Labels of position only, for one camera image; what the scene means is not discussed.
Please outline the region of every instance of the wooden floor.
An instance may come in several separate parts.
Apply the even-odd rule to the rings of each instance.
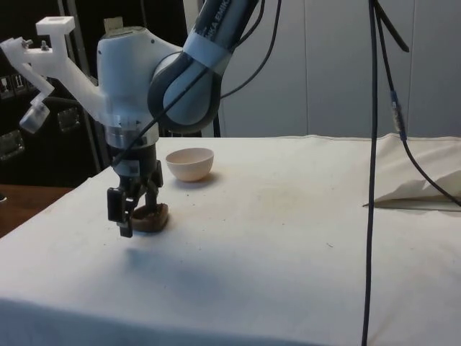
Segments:
[[[0,185],[0,238],[71,191],[68,187]]]

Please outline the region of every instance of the bowl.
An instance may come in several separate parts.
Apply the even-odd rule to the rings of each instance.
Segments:
[[[183,182],[196,182],[210,173],[214,153],[206,148],[188,148],[175,151],[166,157],[173,175]]]

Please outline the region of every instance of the black cable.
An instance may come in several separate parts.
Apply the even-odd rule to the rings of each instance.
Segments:
[[[171,101],[168,106],[164,108],[159,114],[153,117],[152,121],[147,124],[144,129],[139,132],[133,141],[112,161],[112,167],[117,166],[131,151],[135,144],[143,137],[149,129],[154,126],[206,73],[208,72],[207,68],[204,68],[185,88],[182,92],[176,96],[173,101]]]
[[[277,11],[275,13],[275,23],[274,23],[274,29],[272,31],[272,39],[269,45],[269,49],[266,53],[266,56],[264,57],[264,60],[262,61],[261,65],[257,68],[257,70],[241,85],[237,86],[235,89],[226,92],[224,95],[221,95],[221,99],[224,99],[225,97],[231,96],[232,94],[235,94],[236,92],[242,90],[248,83],[250,83],[258,74],[261,72],[261,70],[264,68],[266,65],[267,61],[269,60],[272,50],[274,49],[274,44],[275,44],[275,39],[277,37],[277,31],[279,27],[279,19],[280,19],[280,9],[282,7],[282,0],[278,0],[277,2]]]
[[[256,30],[256,28],[259,26],[259,23],[261,22],[262,17],[264,16],[265,5],[266,5],[266,0],[261,0],[258,18],[256,18],[256,21],[253,24],[253,26],[250,28],[250,30],[248,30],[248,32],[244,36],[242,36],[242,38],[232,47],[231,49],[232,51],[234,51],[239,45],[244,43],[248,39],[248,37],[250,37],[253,34],[254,30]]]
[[[370,322],[373,218],[375,214],[375,172],[377,144],[377,41],[375,26],[375,0],[368,0],[368,12],[370,14],[370,32],[372,38],[372,148],[370,154],[370,183],[368,187],[367,255],[362,346],[367,346],[368,326]]]
[[[54,96],[48,96],[44,100],[44,102],[54,102],[54,103],[62,103],[63,105],[72,105],[72,106],[79,106],[80,102],[74,100],[74,99],[65,99],[63,97],[54,97]]]
[[[450,195],[447,191],[442,189],[434,180],[432,180],[427,175],[427,173],[421,168],[421,166],[419,166],[418,162],[416,162],[415,158],[413,157],[413,154],[411,153],[410,148],[408,147],[407,141],[402,141],[402,144],[403,144],[403,147],[405,148],[405,152],[406,152],[408,158],[410,159],[411,163],[415,166],[415,168],[418,170],[418,172],[424,177],[424,179],[427,180],[427,182],[429,184],[431,184],[435,189],[437,189],[437,191],[439,191],[441,194],[443,194],[443,196],[445,196],[446,198],[451,200],[453,203],[455,203],[455,204],[457,204],[458,206],[461,207],[461,202],[459,200],[457,200],[455,197]]]
[[[390,66],[389,66],[389,60],[388,60],[388,52],[386,50],[386,42],[384,41],[384,32],[382,31],[382,22],[381,22],[381,17],[379,15],[379,11],[376,8],[376,20],[377,20],[377,30],[380,33],[380,42],[381,42],[381,51],[382,51],[382,57],[384,60],[384,67],[386,70],[386,76],[388,78],[388,83],[389,83],[389,89],[394,92],[394,82],[392,80],[392,74],[390,73]]]
[[[400,133],[400,139],[402,140],[402,144],[403,144],[403,147],[405,149],[405,152],[406,152],[408,158],[410,159],[411,163],[415,166],[415,168],[418,170],[418,172],[421,174],[421,176],[423,176],[423,178],[430,185],[432,185],[433,188],[435,188],[437,191],[439,191],[441,194],[443,194],[443,196],[445,196],[446,198],[451,200],[453,203],[455,203],[456,205],[459,205],[461,207],[461,202],[457,198],[455,198],[453,195],[450,195],[446,190],[444,190],[434,180],[432,180],[429,177],[429,175],[427,175],[427,173],[421,168],[421,166],[415,160],[415,158],[413,157],[413,154],[411,153],[410,148],[408,147],[405,122],[403,120],[400,105],[398,104],[398,98],[397,98],[397,94],[395,93],[392,74],[390,72],[389,58],[388,58],[388,52],[386,50],[384,32],[382,31],[382,23],[381,23],[380,11],[382,11],[382,8],[377,7],[376,8],[376,17],[377,17],[377,27],[378,27],[378,31],[380,33],[382,59],[384,60],[384,66],[385,66],[385,70],[386,70],[386,76],[388,78],[389,89],[390,89],[390,92],[391,92],[391,95],[392,95],[392,98],[393,98],[393,102],[395,103],[393,105],[393,108],[395,110],[395,116],[397,117],[395,123],[398,124],[398,131]]]
[[[143,26],[147,29],[147,16],[146,16],[146,6],[144,0],[140,0],[141,16],[143,17]]]

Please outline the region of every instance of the table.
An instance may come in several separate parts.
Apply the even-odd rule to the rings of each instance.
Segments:
[[[410,142],[441,145],[461,149]],[[212,175],[164,165],[161,234],[118,235],[108,169],[0,240],[0,345],[359,344],[370,142],[162,138],[158,157],[190,146],[215,151]],[[403,155],[380,139],[378,173]],[[458,215],[376,210],[371,345],[460,343]]]
[[[72,191],[69,187],[0,185],[0,238]]]

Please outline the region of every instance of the black cabinet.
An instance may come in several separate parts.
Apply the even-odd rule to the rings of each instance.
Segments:
[[[177,45],[182,45],[187,37],[182,0],[63,0],[61,3],[67,15],[74,10],[78,14],[88,71],[96,78],[96,50],[104,34],[104,18],[123,17],[124,26],[143,26],[141,4],[144,3],[150,31]],[[48,38],[37,36],[35,23],[43,17],[58,15],[57,0],[0,1],[0,41],[23,37],[32,39],[36,47]],[[79,56],[82,46],[74,35],[71,35],[71,43],[76,63],[82,66],[82,56]],[[52,84],[55,85],[54,97],[71,98],[59,81],[52,81]],[[37,93],[0,53],[0,136],[14,136],[19,131],[24,146],[18,154],[0,160],[0,184],[78,186],[108,165],[104,159],[106,148],[101,144],[101,129],[91,119],[85,121],[78,105],[49,102],[50,115],[44,126],[34,135],[21,130],[19,121]],[[67,124],[63,130],[65,122],[60,119],[73,117],[76,125]],[[0,142],[0,151],[12,150],[5,142]]]

